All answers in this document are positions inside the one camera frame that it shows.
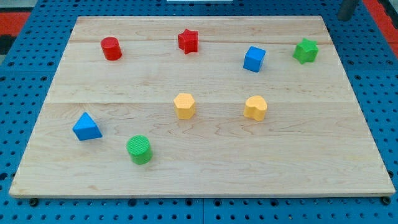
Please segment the grey robot arm stylus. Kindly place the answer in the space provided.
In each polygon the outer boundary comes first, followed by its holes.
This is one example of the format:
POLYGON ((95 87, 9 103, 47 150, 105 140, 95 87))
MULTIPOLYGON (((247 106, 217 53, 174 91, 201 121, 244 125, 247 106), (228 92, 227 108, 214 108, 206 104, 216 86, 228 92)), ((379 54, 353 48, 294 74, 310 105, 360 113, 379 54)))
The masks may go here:
POLYGON ((342 0, 340 8, 337 13, 337 19, 339 21, 349 21, 359 4, 359 0, 342 0))

